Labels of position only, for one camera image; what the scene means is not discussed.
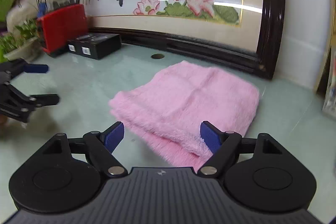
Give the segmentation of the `pink towel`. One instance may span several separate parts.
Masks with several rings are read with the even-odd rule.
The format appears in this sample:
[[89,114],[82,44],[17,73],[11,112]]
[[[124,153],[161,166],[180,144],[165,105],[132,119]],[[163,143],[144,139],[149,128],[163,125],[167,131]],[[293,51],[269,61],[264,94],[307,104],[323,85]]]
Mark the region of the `pink towel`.
[[251,83],[217,67],[187,61],[162,69],[150,82],[110,100],[111,113],[172,166],[198,170],[212,152],[201,123],[244,136],[260,94]]

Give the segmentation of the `green plant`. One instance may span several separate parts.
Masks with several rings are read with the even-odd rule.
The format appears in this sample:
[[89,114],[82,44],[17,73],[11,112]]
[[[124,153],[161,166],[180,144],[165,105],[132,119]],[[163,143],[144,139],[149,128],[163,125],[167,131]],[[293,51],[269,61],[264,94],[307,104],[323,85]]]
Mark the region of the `green plant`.
[[1,62],[41,54],[37,17],[41,0],[1,0]]

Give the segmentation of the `red blender base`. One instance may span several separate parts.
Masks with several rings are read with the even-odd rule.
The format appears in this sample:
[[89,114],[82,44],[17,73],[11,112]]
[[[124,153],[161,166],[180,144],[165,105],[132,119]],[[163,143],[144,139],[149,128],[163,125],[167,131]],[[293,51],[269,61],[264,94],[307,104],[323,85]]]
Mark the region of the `red blender base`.
[[37,19],[42,50],[48,55],[58,55],[68,40],[88,32],[84,5],[75,4],[51,11]]

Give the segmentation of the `black charger box left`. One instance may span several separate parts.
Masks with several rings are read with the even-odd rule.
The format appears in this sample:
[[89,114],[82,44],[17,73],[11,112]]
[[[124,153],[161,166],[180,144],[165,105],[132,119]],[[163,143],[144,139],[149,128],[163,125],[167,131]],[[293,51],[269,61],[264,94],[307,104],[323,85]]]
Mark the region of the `black charger box left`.
[[77,38],[74,39],[70,39],[67,41],[67,47],[68,47],[68,51],[70,53],[74,53],[77,55],[81,55],[83,53],[82,51],[82,46],[80,45],[82,43],[83,40],[85,40],[87,38],[87,34],[79,36]]

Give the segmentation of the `black charger box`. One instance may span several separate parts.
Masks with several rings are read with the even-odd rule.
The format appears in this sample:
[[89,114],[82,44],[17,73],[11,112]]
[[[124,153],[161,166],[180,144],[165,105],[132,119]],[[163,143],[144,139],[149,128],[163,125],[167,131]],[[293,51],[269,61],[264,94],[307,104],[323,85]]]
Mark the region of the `black charger box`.
[[67,41],[67,47],[68,47],[68,51],[70,53],[74,53],[77,55],[81,55],[83,53],[82,51],[82,46],[80,45],[82,43],[83,40],[85,40],[87,38],[87,34],[79,36],[77,38],[74,39],[70,39]]
[[118,34],[86,34],[79,37],[80,52],[95,60],[101,60],[121,48]]

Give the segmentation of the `black charger box right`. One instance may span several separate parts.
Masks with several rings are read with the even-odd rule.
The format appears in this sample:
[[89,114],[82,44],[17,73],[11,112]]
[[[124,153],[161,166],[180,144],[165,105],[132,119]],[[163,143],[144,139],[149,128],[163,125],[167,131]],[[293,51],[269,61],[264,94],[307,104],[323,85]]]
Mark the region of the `black charger box right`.
[[80,52],[95,60],[101,60],[121,48],[118,34],[86,34],[79,37]]

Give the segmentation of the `silver framed photo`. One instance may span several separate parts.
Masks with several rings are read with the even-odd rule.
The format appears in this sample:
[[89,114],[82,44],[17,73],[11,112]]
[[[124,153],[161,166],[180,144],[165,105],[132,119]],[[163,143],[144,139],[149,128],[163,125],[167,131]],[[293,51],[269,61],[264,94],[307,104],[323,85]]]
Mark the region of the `silver framed photo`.
[[327,85],[327,91],[325,96],[325,102],[323,104],[322,111],[335,118],[335,47],[331,48],[330,55],[330,73],[329,73],[329,81]]

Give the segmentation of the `framed lotus embroidery picture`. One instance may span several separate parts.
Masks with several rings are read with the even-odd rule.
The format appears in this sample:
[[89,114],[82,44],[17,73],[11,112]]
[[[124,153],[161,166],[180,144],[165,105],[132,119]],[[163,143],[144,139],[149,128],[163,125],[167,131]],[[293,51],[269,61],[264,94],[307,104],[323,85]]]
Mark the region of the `framed lotus embroidery picture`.
[[271,79],[285,0],[78,0],[89,28]]

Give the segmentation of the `gold plaque with characters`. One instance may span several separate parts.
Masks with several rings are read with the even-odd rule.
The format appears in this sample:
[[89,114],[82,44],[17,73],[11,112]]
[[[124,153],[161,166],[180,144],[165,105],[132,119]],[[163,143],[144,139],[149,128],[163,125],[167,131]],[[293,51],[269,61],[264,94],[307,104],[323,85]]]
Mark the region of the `gold plaque with characters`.
[[327,0],[327,17],[323,24],[323,51],[317,74],[314,92],[324,96],[327,92],[330,78],[331,48],[335,45],[335,0]]

